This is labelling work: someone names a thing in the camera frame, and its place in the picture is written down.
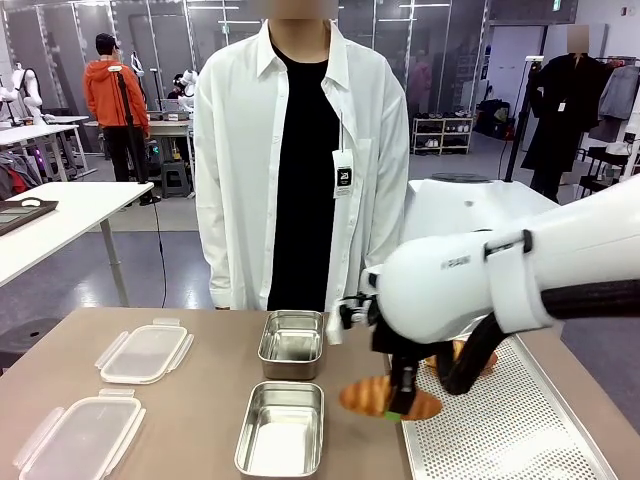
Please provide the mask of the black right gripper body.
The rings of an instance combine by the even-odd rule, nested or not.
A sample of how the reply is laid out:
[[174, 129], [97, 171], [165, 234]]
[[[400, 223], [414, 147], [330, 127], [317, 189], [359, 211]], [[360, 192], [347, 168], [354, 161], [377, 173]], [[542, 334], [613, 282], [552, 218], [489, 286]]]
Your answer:
[[419, 365], [419, 345], [395, 332], [380, 312], [371, 317], [371, 349], [388, 357], [392, 376], [415, 376]]

